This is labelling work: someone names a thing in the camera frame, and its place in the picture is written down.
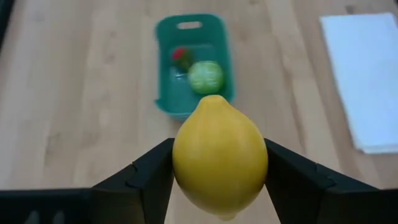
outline basket handle hole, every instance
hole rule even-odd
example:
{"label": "basket handle hole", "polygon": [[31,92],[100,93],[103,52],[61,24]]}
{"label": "basket handle hole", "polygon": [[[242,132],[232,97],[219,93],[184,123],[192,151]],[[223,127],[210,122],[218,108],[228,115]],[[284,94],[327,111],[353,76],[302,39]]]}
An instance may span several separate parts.
{"label": "basket handle hole", "polygon": [[178,29],[197,29],[197,28],[201,28],[201,27],[202,27],[202,23],[199,21],[181,22],[181,23],[177,24]]}

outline green fruit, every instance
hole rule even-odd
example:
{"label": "green fruit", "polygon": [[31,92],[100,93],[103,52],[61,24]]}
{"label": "green fruit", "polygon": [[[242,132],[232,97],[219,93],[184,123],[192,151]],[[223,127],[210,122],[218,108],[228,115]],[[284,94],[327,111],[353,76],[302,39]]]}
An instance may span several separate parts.
{"label": "green fruit", "polygon": [[197,62],[189,69],[188,81],[193,91],[200,94],[213,94],[224,84],[223,71],[216,62]]}

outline red fruit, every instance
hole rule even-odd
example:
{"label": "red fruit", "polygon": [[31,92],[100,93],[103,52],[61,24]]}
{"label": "red fruit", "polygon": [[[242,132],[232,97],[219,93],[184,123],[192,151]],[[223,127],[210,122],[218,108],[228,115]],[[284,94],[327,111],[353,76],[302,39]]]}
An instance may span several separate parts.
{"label": "red fruit", "polygon": [[185,48],[183,48],[183,47],[179,47],[179,48],[175,49],[173,52],[173,55],[172,55],[173,60],[180,59],[184,55],[184,52],[185,52]]}

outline white towel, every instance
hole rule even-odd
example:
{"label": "white towel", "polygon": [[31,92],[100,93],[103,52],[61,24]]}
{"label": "white towel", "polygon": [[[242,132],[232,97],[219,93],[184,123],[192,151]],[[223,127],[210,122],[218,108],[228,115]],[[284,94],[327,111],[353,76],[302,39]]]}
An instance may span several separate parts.
{"label": "white towel", "polygon": [[391,13],[320,18],[354,145],[398,152],[398,28]]}

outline teal basket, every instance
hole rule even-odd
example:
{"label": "teal basket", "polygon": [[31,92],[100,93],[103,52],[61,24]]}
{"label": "teal basket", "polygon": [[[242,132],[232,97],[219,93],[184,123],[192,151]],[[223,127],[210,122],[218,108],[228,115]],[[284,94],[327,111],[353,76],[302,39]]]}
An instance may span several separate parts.
{"label": "teal basket", "polygon": [[187,119],[205,95],[195,93],[187,74],[172,65],[171,54],[177,47],[193,52],[194,61],[216,61],[224,74],[224,85],[215,93],[232,103],[235,96],[233,70],[223,21],[211,14],[187,14],[166,17],[158,23],[155,35],[159,43],[159,99],[157,107],[178,120]]}

